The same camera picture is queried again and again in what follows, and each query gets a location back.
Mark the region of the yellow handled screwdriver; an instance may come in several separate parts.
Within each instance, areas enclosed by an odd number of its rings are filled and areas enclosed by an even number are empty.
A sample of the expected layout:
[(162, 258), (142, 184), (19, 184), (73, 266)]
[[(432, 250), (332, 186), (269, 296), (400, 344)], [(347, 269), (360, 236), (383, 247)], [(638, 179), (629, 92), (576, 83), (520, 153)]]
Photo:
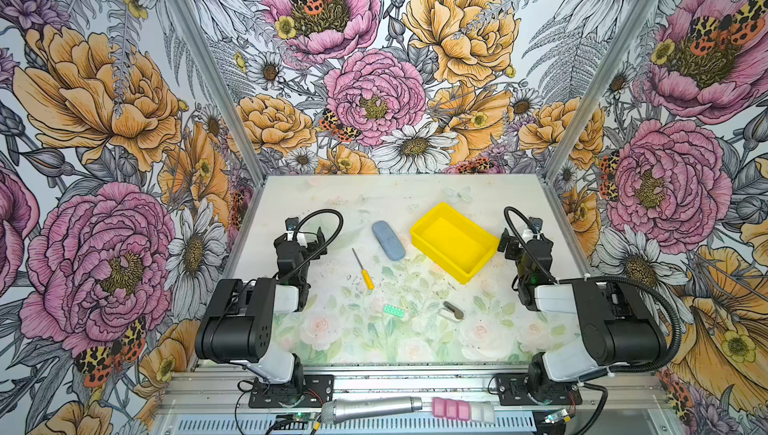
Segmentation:
[(370, 291), (374, 290), (375, 289), (375, 285), (373, 283), (373, 280), (372, 280), (369, 272), (364, 268), (364, 266), (363, 266), (363, 264), (362, 264), (362, 262), (360, 260), (360, 257), (358, 256), (356, 250), (352, 249), (352, 252), (353, 252), (353, 255), (355, 257), (355, 260), (357, 261), (357, 263), (359, 265), (359, 268), (360, 268), (360, 271), (361, 271), (361, 276), (363, 278), (363, 281), (365, 283), (366, 288), (368, 290), (370, 290)]

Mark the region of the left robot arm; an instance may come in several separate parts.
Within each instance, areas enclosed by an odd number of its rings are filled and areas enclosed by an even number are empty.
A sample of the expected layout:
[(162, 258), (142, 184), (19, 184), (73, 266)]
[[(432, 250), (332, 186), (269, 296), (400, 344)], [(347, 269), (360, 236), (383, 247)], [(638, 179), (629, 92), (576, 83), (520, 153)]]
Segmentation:
[(326, 237), (321, 229), (303, 232), (298, 218), (287, 219), (285, 225), (285, 234), (274, 240), (275, 277), (217, 283), (196, 334), (195, 354), (200, 360), (248, 370), (268, 388), (301, 394), (301, 361), (272, 342), (272, 328), (276, 316), (305, 309), (310, 262), (327, 253)]

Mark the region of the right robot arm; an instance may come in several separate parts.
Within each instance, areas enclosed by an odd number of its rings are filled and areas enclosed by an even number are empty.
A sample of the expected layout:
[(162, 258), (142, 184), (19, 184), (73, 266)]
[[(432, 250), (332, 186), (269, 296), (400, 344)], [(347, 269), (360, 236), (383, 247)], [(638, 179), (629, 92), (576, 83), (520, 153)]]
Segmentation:
[(509, 223), (498, 250), (514, 262), (512, 288), (530, 312), (573, 315), (576, 338), (535, 354), (526, 374), (510, 383), (535, 404), (567, 402), (578, 387), (614, 373), (652, 372), (667, 365), (682, 341), (672, 305), (647, 284), (616, 276), (558, 280), (550, 272), (553, 243), (539, 219)]

